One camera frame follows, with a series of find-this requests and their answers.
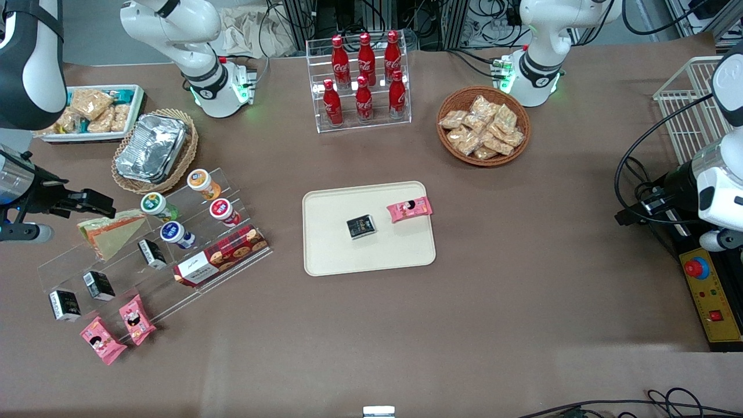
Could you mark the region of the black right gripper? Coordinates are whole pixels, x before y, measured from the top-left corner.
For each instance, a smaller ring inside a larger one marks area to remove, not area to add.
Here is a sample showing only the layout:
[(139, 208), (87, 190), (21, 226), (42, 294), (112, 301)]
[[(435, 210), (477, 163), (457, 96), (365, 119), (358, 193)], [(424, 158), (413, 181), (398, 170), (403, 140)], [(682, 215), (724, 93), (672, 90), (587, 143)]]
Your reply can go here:
[(70, 217), (71, 212), (92, 212), (109, 219), (115, 217), (114, 200), (92, 189), (72, 192), (66, 188), (67, 180), (35, 167), (34, 179), (23, 195), (23, 214), (49, 214)]

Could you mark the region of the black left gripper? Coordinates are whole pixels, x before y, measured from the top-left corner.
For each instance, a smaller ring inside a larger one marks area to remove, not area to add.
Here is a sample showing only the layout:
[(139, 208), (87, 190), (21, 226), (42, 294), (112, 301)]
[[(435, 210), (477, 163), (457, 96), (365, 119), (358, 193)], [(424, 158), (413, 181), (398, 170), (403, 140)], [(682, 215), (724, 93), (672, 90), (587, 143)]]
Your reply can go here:
[(692, 163), (684, 163), (653, 182), (643, 182), (639, 186), (642, 192), (650, 195), (639, 199), (642, 217), (629, 210), (615, 214), (615, 221), (620, 226), (635, 224), (700, 224), (698, 216), (697, 180)]

